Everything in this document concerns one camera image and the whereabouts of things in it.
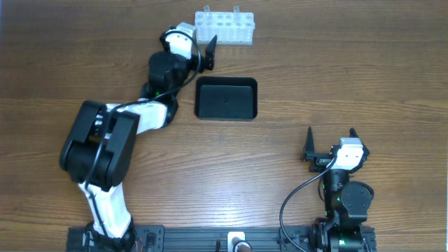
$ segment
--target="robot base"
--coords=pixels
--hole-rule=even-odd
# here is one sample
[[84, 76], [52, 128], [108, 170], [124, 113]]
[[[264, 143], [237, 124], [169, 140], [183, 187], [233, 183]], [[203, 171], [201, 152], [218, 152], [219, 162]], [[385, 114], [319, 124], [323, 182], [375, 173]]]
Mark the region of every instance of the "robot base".
[[[313, 252], [309, 246], [309, 226], [286, 226], [288, 234], [301, 247]], [[145, 252], [227, 252], [229, 232], [240, 231], [255, 252], [296, 252], [294, 245], [275, 227], [164, 227], [163, 225], [135, 225], [139, 251], [143, 243]], [[376, 252], [375, 230], [364, 227], [364, 237], [372, 251]], [[67, 235], [67, 251], [111, 251], [88, 239], [84, 227], [70, 227]]]

